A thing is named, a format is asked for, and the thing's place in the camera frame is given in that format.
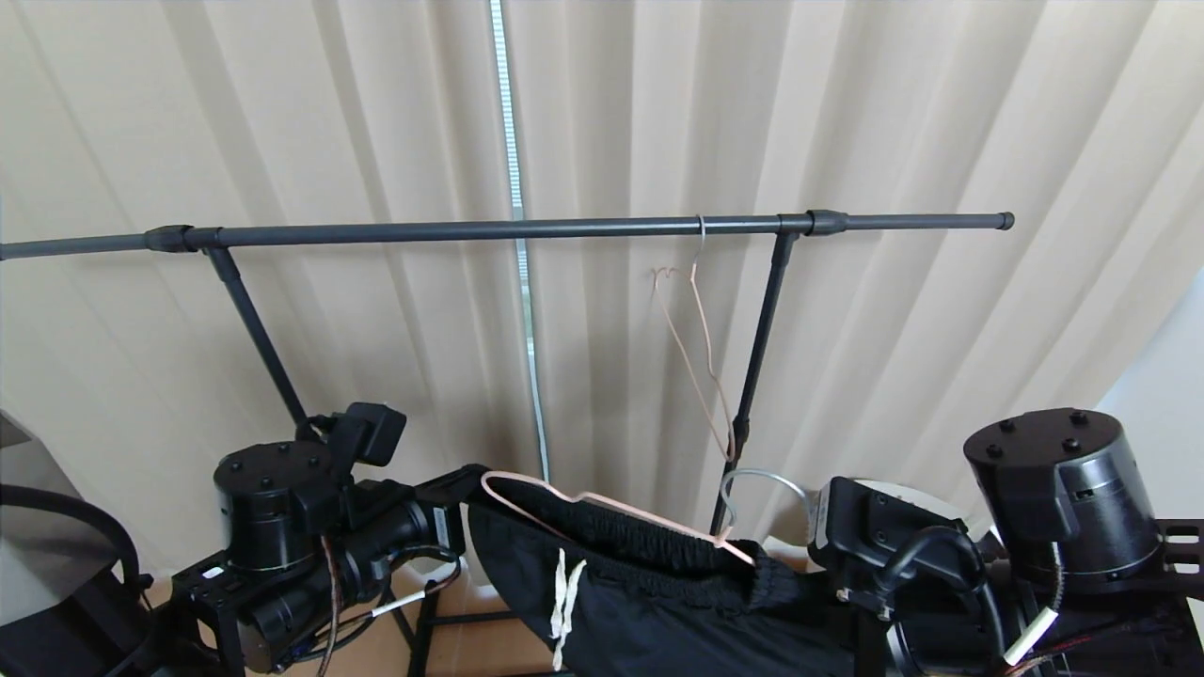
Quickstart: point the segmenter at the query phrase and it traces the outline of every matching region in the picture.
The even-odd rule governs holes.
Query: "beige curtain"
[[[799,241],[743,465],[980,510],[966,435],[1093,405],[1204,263],[1199,4],[503,8],[531,218],[1016,213]],[[0,66],[6,242],[510,214],[485,2],[0,4]],[[704,528],[721,458],[651,296],[698,245],[531,242],[530,265],[554,481]],[[700,257],[733,408],[771,247]],[[235,257],[308,411],[409,414],[383,475],[538,472],[512,243]],[[701,365],[689,287],[662,292]],[[219,548],[214,463],[289,422],[208,263],[5,261],[0,293],[5,411],[152,570]],[[737,484],[738,530],[798,541],[761,482]]]

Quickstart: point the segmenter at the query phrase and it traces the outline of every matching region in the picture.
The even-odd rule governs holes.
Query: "metal hook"
[[[698,251],[694,253],[694,267],[698,265],[698,257],[702,255],[702,248],[707,246],[707,219],[702,214],[698,214]]]
[[[768,470],[761,470],[760,467],[740,467],[740,469],[737,469],[737,470],[732,470],[732,471],[727,472],[726,475],[724,475],[724,478],[719,481],[719,499],[724,501],[724,507],[727,508],[727,514],[730,517],[730,519],[727,522],[727,529],[731,529],[732,526],[736,525],[736,508],[732,507],[732,485],[731,485],[731,481],[737,475],[757,475],[757,476],[761,476],[761,477],[768,477],[769,479],[773,479],[774,482],[779,482],[783,485],[785,485],[787,489],[790,489],[791,491],[793,491],[795,495],[798,496],[798,500],[803,501],[803,514],[807,516],[807,535],[810,536],[810,534],[811,534],[811,501],[810,501],[810,499],[807,498],[807,491],[804,491],[803,488],[799,487],[798,484],[795,484],[793,482],[791,482],[790,479],[786,479],[785,477],[778,475],[777,472],[772,472],[772,471],[768,471]]]

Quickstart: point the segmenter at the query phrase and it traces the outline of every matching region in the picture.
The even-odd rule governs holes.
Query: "white drawstring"
[[[565,640],[573,631],[573,606],[577,604],[577,585],[584,570],[585,560],[583,559],[577,563],[566,579],[565,551],[560,551],[560,560],[556,564],[556,600],[551,607],[551,638],[556,640],[556,649],[551,654],[553,670],[560,670],[563,663],[561,653],[565,648]]]

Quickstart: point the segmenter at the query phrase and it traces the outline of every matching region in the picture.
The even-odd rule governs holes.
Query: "brown floor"
[[[169,585],[160,581],[152,591],[152,602],[166,601]],[[418,581],[401,570],[394,576],[399,597],[418,589]],[[419,602],[407,607],[411,625],[418,617]],[[465,572],[439,596],[439,614],[477,613],[504,610],[500,599],[483,597]],[[405,675],[409,649],[391,618],[382,617],[362,637],[337,652],[326,671],[327,677],[360,675]],[[284,672],[288,677],[309,677],[318,661],[299,664]],[[519,620],[497,620],[468,625],[445,625],[435,630],[431,641],[427,677],[494,677],[551,670],[551,653]]]

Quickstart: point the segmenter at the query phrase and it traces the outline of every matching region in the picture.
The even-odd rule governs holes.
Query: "garment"
[[[751,541],[749,566],[712,543],[521,482],[490,487],[561,538],[484,491],[468,501],[473,546],[490,581],[549,648],[556,566],[582,559],[563,644],[577,675],[689,677],[852,675],[852,653],[825,630],[824,575],[801,575]]]

